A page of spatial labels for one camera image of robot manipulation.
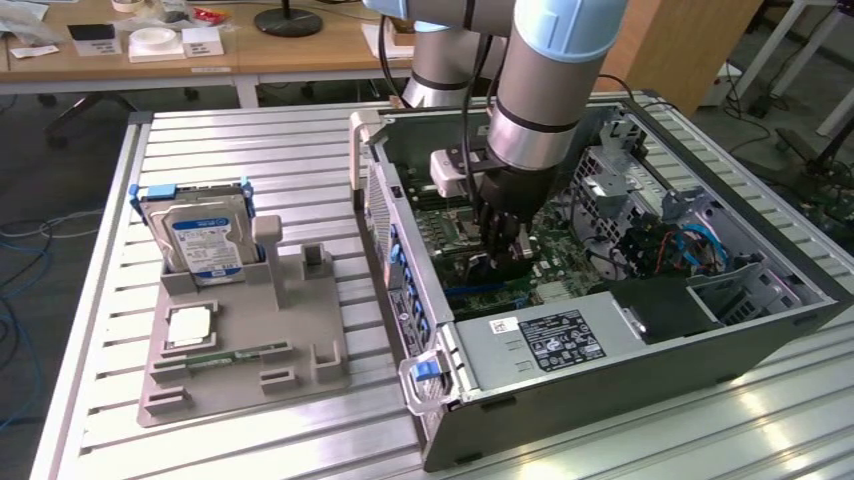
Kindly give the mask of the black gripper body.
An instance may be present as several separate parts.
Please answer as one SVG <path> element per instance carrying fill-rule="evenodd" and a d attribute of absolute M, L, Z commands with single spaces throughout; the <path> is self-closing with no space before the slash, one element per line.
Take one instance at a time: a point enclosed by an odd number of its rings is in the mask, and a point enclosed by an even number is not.
<path fill-rule="evenodd" d="M 543 207 L 554 183 L 554 169 L 521 170 L 511 167 L 489 170 L 479 186 L 478 215 L 494 213 L 517 220 L 531 220 Z"/>

